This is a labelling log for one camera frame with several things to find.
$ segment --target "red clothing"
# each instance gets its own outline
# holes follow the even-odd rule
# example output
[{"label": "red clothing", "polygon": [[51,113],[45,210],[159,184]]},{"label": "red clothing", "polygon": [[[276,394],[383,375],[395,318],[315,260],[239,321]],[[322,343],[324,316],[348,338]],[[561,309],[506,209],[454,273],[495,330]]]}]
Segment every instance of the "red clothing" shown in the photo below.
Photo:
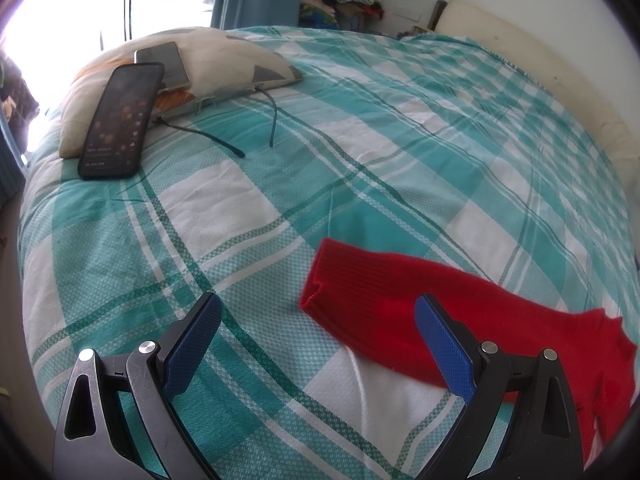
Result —
[{"label": "red clothing", "polygon": [[415,300],[430,292],[476,339],[504,352],[558,353],[574,396],[586,460],[594,418],[608,442],[625,420],[634,392],[636,346],[622,318],[602,309],[568,314],[436,262],[371,253],[326,238],[300,307],[353,351],[405,375],[446,386],[414,320]]}]

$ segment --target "cream headboard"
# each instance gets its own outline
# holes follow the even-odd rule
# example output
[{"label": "cream headboard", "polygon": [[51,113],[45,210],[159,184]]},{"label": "cream headboard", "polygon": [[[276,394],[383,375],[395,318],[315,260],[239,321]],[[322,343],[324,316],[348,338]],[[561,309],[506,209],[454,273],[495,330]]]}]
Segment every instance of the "cream headboard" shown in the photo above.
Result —
[{"label": "cream headboard", "polygon": [[626,187],[640,172],[640,142],[593,86],[532,35],[461,0],[445,7],[435,31],[466,36],[521,67],[560,101],[604,149]]}]

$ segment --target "bed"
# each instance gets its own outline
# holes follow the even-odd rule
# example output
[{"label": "bed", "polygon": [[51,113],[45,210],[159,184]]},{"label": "bed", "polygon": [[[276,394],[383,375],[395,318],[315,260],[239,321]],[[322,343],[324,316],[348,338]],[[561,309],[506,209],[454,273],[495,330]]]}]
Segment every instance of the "bed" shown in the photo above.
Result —
[{"label": "bed", "polygon": [[[129,352],[215,290],[223,323],[174,405],[223,479],[413,478],[462,400],[353,354],[299,309],[323,237],[436,260],[549,308],[602,306],[640,341],[620,178],[526,72],[439,34],[238,34],[304,75],[272,92],[273,148],[273,109],[254,94],[190,119],[246,158],[158,127],[136,177],[84,182],[58,158],[50,114],[19,255],[28,351],[54,423],[82,348]],[[490,466],[510,409],[473,472]]]}]

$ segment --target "phone screen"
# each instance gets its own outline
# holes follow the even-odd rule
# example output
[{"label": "phone screen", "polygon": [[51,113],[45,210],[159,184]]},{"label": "phone screen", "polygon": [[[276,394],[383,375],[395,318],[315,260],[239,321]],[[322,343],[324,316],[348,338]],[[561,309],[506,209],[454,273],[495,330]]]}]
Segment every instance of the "phone screen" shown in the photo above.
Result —
[{"label": "phone screen", "polygon": [[190,85],[180,51],[174,41],[136,51],[136,63],[158,62],[164,64],[162,90],[188,88]]},{"label": "phone screen", "polygon": [[136,173],[162,81],[161,63],[117,67],[104,88],[78,163],[83,178]]}]

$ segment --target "screw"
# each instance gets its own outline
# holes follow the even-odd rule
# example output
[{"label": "screw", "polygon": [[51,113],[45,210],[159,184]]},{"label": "screw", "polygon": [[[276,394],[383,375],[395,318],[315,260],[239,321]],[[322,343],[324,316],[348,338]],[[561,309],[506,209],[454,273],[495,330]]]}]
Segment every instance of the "screw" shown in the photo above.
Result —
[{"label": "screw", "polygon": [[498,345],[493,341],[484,341],[480,348],[485,354],[495,354],[498,351]]},{"label": "screw", "polygon": [[542,355],[549,361],[555,361],[556,359],[558,359],[558,354],[551,348],[545,348],[545,351],[542,352]]},{"label": "screw", "polygon": [[94,351],[91,348],[85,348],[84,350],[81,350],[80,353],[78,354],[78,358],[81,361],[88,361],[93,356],[94,356]]},{"label": "screw", "polygon": [[156,349],[156,343],[154,343],[153,341],[145,341],[143,343],[140,343],[140,346],[138,347],[138,351],[141,354],[150,354],[155,349]]}]

